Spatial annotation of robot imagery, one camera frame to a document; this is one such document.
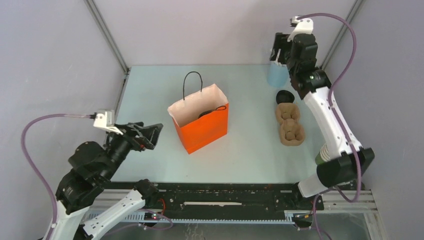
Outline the black coffee cup lid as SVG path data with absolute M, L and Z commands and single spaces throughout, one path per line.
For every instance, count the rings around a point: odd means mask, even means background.
M 202 112 L 202 113 L 200 113 L 198 115 L 198 119 L 200 119 L 201 117 L 206 116 L 206 115 L 208 115 L 210 113 L 213 113 L 214 111 L 216 111 L 216 110 L 215 109 L 211 109 L 211 110 L 204 111 L 204 112 Z

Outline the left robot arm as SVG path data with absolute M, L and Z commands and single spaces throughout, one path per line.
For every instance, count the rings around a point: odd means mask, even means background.
M 95 199 L 105 190 L 130 151 L 153 150 L 163 124 L 143 122 L 119 124 L 123 133 L 111 132 L 106 147 L 87 141 L 77 147 L 68 162 L 72 169 L 60 181 L 55 193 L 57 214 L 46 232 L 46 240 L 99 240 L 129 214 L 153 208 L 159 190 L 148 179 L 137 181 L 129 193 L 97 217 L 82 222 Z

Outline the orange paper bag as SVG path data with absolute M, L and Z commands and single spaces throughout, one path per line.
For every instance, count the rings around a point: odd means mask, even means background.
M 198 75 L 200 90 L 186 95 L 183 85 L 182 99 L 167 108 L 179 140 L 188 154 L 228 133 L 230 110 L 230 103 L 223 91 L 215 83 L 203 87 L 203 78 L 199 72 L 188 72 L 184 77 L 184 84 L 190 74 Z M 215 111 L 198 118 L 199 114 L 208 110 Z

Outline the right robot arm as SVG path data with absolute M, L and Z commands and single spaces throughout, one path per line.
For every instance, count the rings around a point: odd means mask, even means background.
M 352 180 L 360 185 L 362 176 L 375 159 L 372 148 L 365 148 L 347 125 L 332 93 L 324 70 L 316 66 L 318 44 L 311 33 L 294 37 L 277 32 L 270 60 L 287 68 L 290 83 L 314 116 L 325 140 L 327 158 L 316 173 L 297 183 L 291 204 L 304 209 L 311 197 Z

